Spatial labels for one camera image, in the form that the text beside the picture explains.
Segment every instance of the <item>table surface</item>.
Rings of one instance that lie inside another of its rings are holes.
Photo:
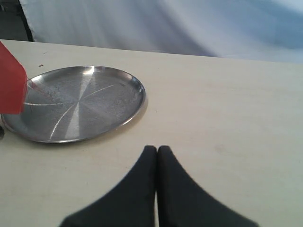
[[[263,227],[303,223],[303,65],[2,41],[29,77],[101,65],[136,76],[148,106],[98,138],[49,145],[6,130],[0,226],[54,227],[170,145],[206,191]]]

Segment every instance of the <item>metal plate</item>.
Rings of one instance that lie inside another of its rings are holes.
[[[24,111],[5,126],[29,140],[64,143],[96,137],[129,122],[145,101],[134,76],[102,66],[50,71],[27,83]]]

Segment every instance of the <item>stainless steel plate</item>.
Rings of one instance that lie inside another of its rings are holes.
[[[24,111],[4,114],[6,127],[33,141],[86,140],[129,122],[145,101],[134,76],[102,66],[50,71],[27,83]]]

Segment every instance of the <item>red object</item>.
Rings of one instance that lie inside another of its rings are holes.
[[[0,42],[0,114],[21,113],[26,91],[24,68]]]

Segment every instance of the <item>white curtain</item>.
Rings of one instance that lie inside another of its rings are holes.
[[[20,0],[37,42],[303,63],[302,0]]]

